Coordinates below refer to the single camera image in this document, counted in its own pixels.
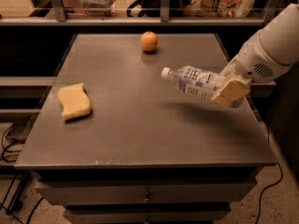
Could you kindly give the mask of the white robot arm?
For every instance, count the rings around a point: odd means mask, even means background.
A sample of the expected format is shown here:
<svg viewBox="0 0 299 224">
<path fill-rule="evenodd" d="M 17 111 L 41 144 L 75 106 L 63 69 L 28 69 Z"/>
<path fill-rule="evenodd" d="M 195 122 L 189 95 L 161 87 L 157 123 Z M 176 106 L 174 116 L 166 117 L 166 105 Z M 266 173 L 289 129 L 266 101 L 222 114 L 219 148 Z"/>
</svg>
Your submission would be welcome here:
<svg viewBox="0 0 299 224">
<path fill-rule="evenodd" d="M 211 98 L 230 105 L 250 92 L 253 83 L 269 83 L 299 61 L 299 5 L 289 4 L 258 30 L 223 68 L 225 81 Z"/>
</svg>

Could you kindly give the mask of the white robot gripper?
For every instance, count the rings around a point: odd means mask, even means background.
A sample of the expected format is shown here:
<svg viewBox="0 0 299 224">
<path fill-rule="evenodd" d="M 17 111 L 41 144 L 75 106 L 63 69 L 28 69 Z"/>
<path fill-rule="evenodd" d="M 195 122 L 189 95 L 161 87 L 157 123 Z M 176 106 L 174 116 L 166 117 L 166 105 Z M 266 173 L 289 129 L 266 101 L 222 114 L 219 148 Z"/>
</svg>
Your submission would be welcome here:
<svg viewBox="0 0 299 224">
<path fill-rule="evenodd" d="M 230 78 L 224 81 L 211 101 L 218 105 L 230 105 L 250 92 L 251 81 L 269 83 L 289 70 L 288 65 L 277 61 L 269 53 L 258 31 L 221 70 L 222 76 Z"/>
</svg>

